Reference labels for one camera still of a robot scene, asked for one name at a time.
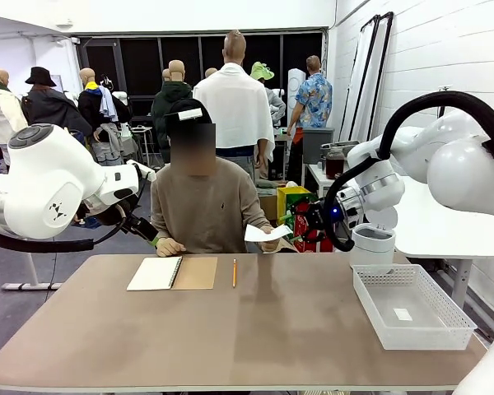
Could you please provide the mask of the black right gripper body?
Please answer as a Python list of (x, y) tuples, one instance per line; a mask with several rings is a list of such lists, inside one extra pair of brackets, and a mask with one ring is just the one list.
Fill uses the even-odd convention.
[(325, 205), (324, 200), (310, 204), (310, 227), (326, 230), (340, 221), (340, 206), (337, 203)]

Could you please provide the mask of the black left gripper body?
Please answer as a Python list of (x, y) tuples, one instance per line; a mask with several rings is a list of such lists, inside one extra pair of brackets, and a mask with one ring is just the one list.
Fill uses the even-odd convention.
[(125, 232), (137, 235), (146, 241), (154, 241), (158, 234), (156, 228), (147, 219), (135, 216), (126, 219)]

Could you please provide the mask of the person left hand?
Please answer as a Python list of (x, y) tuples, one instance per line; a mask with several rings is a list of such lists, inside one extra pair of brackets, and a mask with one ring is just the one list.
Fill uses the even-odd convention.
[[(273, 231), (273, 227), (271, 225), (265, 225), (260, 228), (265, 234), (270, 234)], [(277, 250), (279, 245), (279, 239), (269, 240), (259, 242), (259, 247), (264, 253), (272, 253)]]

